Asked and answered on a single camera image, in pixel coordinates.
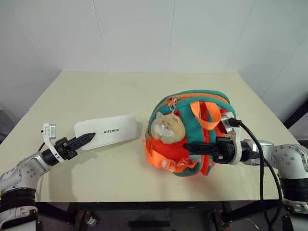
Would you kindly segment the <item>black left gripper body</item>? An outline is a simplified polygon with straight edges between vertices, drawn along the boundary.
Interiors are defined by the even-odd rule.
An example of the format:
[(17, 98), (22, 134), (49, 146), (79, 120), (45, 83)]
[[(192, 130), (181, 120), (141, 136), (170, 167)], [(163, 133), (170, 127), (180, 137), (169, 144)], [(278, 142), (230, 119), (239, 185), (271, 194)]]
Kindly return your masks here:
[(55, 149), (58, 154), (64, 160), (70, 160), (77, 156), (77, 151), (72, 147), (72, 143), (75, 141), (76, 137), (68, 140), (67, 137), (63, 137), (55, 142)]

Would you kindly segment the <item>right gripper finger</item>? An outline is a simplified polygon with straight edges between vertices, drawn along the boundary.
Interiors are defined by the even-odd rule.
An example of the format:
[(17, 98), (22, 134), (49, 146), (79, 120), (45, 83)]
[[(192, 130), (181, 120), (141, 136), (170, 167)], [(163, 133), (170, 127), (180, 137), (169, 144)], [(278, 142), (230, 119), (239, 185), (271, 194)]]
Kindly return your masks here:
[(217, 145), (204, 142), (185, 143), (183, 148), (188, 151), (216, 151)]
[(189, 155), (207, 155), (207, 156), (216, 156), (217, 149), (205, 149), (205, 150), (193, 150), (189, 151)]

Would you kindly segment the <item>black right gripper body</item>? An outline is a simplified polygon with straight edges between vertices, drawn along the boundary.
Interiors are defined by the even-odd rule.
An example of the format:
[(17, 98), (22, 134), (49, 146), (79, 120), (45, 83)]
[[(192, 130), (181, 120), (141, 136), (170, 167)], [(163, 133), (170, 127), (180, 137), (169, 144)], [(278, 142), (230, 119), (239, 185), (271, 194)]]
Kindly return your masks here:
[(218, 151), (215, 156), (215, 163), (229, 164), (235, 155), (235, 147), (233, 141), (226, 137), (216, 137), (216, 145)]

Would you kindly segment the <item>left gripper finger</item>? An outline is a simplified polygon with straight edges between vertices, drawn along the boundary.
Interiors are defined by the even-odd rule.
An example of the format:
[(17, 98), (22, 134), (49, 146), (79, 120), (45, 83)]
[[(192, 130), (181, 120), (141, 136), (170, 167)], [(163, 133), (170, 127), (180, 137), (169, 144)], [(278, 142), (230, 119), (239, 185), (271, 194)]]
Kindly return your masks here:
[(86, 133), (79, 137), (74, 137), (71, 140), (68, 141), (68, 144), (70, 146), (84, 146), (88, 144), (96, 135), (95, 132), (92, 133)]
[(76, 151), (83, 147), (84, 145), (88, 144), (91, 142), (93, 137), (78, 137), (78, 138), (73, 138), (72, 139), (72, 151)]

